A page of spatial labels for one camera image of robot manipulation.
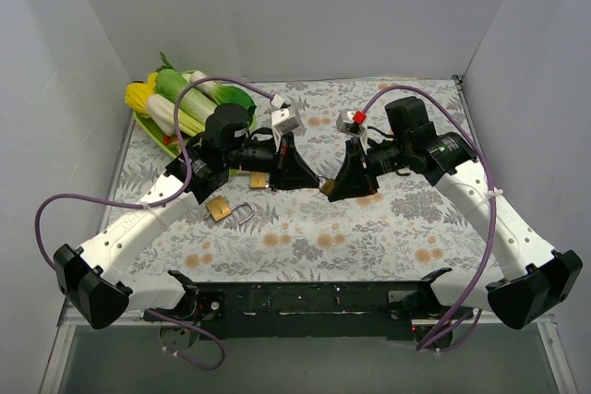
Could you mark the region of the long shackle brass padlock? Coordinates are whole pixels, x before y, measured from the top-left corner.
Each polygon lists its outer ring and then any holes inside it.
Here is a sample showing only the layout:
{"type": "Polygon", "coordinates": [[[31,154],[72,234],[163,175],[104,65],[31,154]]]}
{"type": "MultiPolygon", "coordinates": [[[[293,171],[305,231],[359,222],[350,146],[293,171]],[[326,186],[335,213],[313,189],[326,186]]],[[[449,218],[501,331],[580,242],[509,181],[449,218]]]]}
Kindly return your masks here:
{"type": "Polygon", "coordinates": [[[230,176],[247,180],[250,189],[265,189],[270,187],[270,175],[268,173],[231,170],[230,176]]]}

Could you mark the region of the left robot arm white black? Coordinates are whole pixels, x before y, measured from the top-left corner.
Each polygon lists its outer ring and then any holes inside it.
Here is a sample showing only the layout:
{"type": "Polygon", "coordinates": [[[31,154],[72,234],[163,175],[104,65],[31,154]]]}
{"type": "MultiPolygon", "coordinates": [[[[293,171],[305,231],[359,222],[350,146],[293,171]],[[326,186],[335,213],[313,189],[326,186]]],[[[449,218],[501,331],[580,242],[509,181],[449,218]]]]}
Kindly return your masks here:
{"type": "Polygon", "coordinates": [[[318,176],[296,151],[296,109],[271,114],[271,127],[257,140],[247,131],[240,105],[216,107],[205,130],[188,141],[186,158],[177,157],[131,210],[77,248],[54,253],[61,292],[95,329],[106,328],[128,310],[156,309],[178,320],[197,310],[198,288],[179,271],[135,278],[127,270],[136,257],[176,220],[196,209],[227,183],[232,170],[266,173],[274,190],[316,188],[318,176]]]}

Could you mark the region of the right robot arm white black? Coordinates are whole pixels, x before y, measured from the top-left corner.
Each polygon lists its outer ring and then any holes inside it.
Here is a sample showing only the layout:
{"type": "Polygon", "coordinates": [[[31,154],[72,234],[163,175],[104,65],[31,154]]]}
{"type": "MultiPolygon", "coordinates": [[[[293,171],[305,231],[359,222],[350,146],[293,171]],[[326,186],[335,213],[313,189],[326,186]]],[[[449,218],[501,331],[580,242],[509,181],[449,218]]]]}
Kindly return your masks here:
{"type": "Polygon", "coordinates": [[[461,281],[450,269],[423,282],[419,310],[439,317],[459,302],[494,313],[506,326],[521,329],[564,301],[583,262],[573,251],[561,253],[538,235],[486,177],[483,161],[459,134],[439,135],[425,103],[411,96],[386,105],[393,136],[368,140],[361,112],[340,112],[336,127],[350,138],[343,165],[322,189],[330,201],[377,192],[378,178],[406,168],[422,175],[447,197],[485,241],[501,269],[495,278],[483,271],[477,283],[461,281]]]}

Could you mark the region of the large brass padlock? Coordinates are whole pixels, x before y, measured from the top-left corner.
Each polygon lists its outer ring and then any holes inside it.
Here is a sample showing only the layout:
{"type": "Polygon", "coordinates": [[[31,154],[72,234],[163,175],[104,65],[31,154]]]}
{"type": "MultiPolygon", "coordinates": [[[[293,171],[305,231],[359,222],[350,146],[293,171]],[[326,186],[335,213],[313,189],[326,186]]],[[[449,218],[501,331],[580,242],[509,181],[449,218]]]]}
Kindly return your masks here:
{"type": "Polygon", "coordinates": [[[318,175],[319,178],[319,191],[329,197],[332,194],[332,191],[335,187],[335,180],[333,178],[327,177],[325,175],[318,175]]]}

